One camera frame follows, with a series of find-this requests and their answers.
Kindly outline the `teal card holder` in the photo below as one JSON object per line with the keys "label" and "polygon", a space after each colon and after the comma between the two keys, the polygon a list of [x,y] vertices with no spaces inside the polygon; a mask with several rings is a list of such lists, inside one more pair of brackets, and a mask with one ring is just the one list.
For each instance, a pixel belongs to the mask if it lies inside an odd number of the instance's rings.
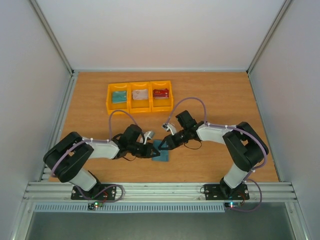
{"label": "teal card holder", "polygon": [[159,150],[159,146],[160,146],[161,142],[162,141],[158,140],[158,139],[155,139],[153,141],[153,146],[160,153],[160,155],[152,157],[151,159],[153,161],[157,161],[157,162],[169,162],[169,151],[168,150]]}

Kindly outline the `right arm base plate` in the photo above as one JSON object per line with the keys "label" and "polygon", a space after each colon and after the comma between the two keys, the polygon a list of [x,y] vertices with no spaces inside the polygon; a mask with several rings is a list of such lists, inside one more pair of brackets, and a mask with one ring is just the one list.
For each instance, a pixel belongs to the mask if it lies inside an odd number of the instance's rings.
{"label": "right arm base plate", "polygon": [[206,200],[249,200],[249,190],[246,184],[241,183],[236,188],[221,186],[220,184],[204,184],[204,195]]}

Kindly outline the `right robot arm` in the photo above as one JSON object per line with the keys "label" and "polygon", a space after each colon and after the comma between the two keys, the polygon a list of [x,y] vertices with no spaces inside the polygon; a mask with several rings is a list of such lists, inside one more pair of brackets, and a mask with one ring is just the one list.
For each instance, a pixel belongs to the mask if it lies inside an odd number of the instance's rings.
{"label": "right robot arm", "polygon": [[247,122],[238,125],[197,122],[187,110],[178,114],[176,119],[182,130],[176,131],[171,124],[165,123],[162,127],[170,134],[162,140],[158,149],[174,150],[190,140],[225,145],[233,160],[228,173],[219,183],[218,192],[225,200],[234,197],[251,173],[267,162],[269,149]]}

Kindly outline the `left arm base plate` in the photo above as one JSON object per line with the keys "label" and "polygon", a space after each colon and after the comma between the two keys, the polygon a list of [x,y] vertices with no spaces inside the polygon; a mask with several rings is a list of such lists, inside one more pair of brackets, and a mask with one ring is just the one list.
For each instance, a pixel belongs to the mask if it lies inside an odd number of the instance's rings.
{"label": "left arm base plate", "polygon": [[114,201],[117,193],[115,184],[97,183],[91,190],[85,191],[75,185],[71,191],[71,200],[94,200],[94,201]]}

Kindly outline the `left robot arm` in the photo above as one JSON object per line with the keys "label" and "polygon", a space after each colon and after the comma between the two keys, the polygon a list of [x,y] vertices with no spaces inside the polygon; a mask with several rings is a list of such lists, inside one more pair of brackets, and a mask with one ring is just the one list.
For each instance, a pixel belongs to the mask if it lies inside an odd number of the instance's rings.
{"label": "left robot arm", "polygon": [[140,159],[158,157],[160,152],[148,142],[153,135],[153,131],[143,133],[136,124],[107,140],[85,138],[73,131],[44,155],[43,162],[60,182],[69,182],[89,199],[96,199],[102,191],[102,184],[84,169],[85,163],[89,159],[124,159],[127,154]]}

